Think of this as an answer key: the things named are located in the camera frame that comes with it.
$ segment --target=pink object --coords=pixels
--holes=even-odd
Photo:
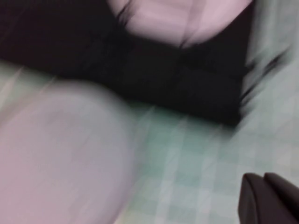
[[[128,0],[108,0],[117,14]],[[132,33],[179,45],[203,42],[228,26],[251,0],[132,0]]]
[[[133,183],[125,110],[105,91],[69,84],[10,111],[0,127],[0,223],[113,224]]]

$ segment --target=checkered floor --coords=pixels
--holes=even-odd
[[[250,113],[230,133],[174,112],[134,105],[139,174],[119,224],[236,224],[242,175],[276,172],[299,186],[299,53],[260,83]],[[0,63],[0,106],[52,78]]]

